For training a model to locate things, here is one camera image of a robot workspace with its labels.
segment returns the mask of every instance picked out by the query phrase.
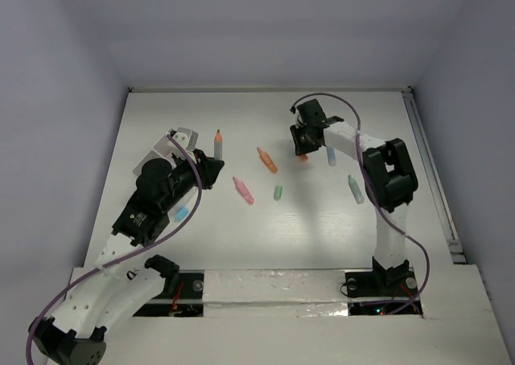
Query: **blue object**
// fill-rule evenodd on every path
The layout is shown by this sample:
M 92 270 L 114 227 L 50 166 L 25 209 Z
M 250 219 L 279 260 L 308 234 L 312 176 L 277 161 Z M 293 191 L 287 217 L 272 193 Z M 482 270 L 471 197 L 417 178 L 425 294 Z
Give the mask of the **blue object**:
M 335 149 L 332 146 L 328 146 L 326 149 L 328 151 L 328 162 L 329 162 L 329 165 L 330 166 L 335 166 L 336 165 Z
M 175 214 L 175 218 L 174 218 L 174 221 L 175 222 L 180 222 L 181 220 L 183 220 L 187 214 L 189 214 L 190 211 L 187 210 L 186 207 L 182 207 L 180 210 L 177 211 L 177 213 Z

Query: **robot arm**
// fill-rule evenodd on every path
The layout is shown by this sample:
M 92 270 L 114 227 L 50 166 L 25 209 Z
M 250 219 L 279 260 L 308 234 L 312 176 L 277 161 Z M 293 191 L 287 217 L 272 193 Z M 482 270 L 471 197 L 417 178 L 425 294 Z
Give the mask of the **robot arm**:
M 167 137 L 186 150 L 195 163 L 202 187 L 184 156 Z M 112 265 L 112 260 L 153 244 L 170 223 L 168 214 L 195 189 L 211 189 L 224 162 L 195 148 L 198 135 L 190 129 L 171 131 L 143 159 L 136 191 L 113 225 L 95 266 L 100 272 L 81 282 L 66 301 L 35 328 L 39 350 L 61 365 L 98 364 L 105 338 L 160 293 L 173 296 L 179 266 L 163 256 L 143 261 L 142 255 Z M 128 277 L 128 272 L 137 272 Z
M 295 125 L 290 127 L 295 154 L 307 154 L 321 146 L 331 146 L 359 161 L 357 152 L 361 153 L 369 183 L 367 196 L 375 199 L 381 208 L 376 208 L 377 244 L 373 255 L 373 275 L 378 287 L 384 290 L 379 293 L 389 293 L 386 289 L 391 289 L 410 275 L 409 262 L 405 253 L 405 237 L 392 229 L 378 211 L 383 211 L 400 229 L 406 229 L 408 204 L 418 188 L 406 144 L 400 139 L 385 141 L 360 133 L 360 144 L 356 146 L 356 129 L 340 117 L 326 117 L 317 100 L 309 100 L 291 111 L 297 113 Z

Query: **white table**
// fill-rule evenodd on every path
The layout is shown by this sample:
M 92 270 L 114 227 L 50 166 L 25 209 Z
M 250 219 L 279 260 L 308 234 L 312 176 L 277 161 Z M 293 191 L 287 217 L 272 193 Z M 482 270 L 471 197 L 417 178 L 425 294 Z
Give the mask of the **white table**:
M 401 93 L 340 95 L 356 106 L 365 132 L 384 139 L 399 137 L 407 144 L 419 181 L 407 228 L 431 258 L 431 279 L 422 295 L 426 318 L 289 318 L 272 313 L 260 318 L 132 318 L 109 343 L 102 365 L 509 363 L 476 267 L 452 264 Z M 374 210 L 368 200 L 357 205 L 347 186 L 351 174 L 363 188 L 356 162 L 337 154 L 337 166 L 330 167 L 324 150 L 310 154 L 306 163 L 294 156 L 289 131 L 294 116 L 288 109 L 299 96 L 302 93 L 130 94 L 85 266 L 96 259 L 133 193 L 133 168 L 163 133 L 182 126 L 200 134 L 197 148 L 208 155 L 220 129 L 226 165 L 213 190 L 204 192 L 191 223 L 153 254 L 168 257 L 182 269 L 370 267 Z M 355 125 L 346 106 L 327 97 L 319 101 L 328 116 Z M 275 161 L 276 175 L 262 165 L 257 146 Z M 253 193 L 253 206 L 235 191 L 233 176 Z M 273 200 L 276 184 L 283 186 L 279 202 Z M 166 232 L 174 226 L 172 221 Z M 406 247 L 421 281 L 423 256 L 412 244 Z M 307 290 L 306 301 L 314 296 Z

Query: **pink crayon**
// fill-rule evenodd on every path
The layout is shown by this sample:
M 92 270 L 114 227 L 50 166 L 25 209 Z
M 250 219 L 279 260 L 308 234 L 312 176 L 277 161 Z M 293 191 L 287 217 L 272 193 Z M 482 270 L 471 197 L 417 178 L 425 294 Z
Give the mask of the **pink crayon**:
M 245 199 L 245 201 L 248 204 L 254 204 L 254 198 L 250 194 L 250 192 L 247 189 L 247 187 L 245 186 L 245 184 L 242 181 L 235 178 L 234 176 L 233 176 L 233 181 L 234 181 L 234 184 L 236 184 L 236 190 L 238 192 L 240 192 L 240 195 L 243 196 L 243 199 Z

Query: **wall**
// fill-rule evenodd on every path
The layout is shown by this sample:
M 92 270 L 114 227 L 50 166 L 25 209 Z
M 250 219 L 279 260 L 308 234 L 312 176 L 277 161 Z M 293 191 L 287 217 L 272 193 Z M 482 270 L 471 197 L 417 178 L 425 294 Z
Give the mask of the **wall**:
M 126 87 L 78 0 L 0 0 L 0 353 L 81 265 Z M 41 356 L 36 356 L 42 363 Z
M 513 15 L 513 0 L 467 0 L 415 96 L 459 238 L 515 358 Z
M 413 84 L 464 0 L 86 0 L 131 86 Z

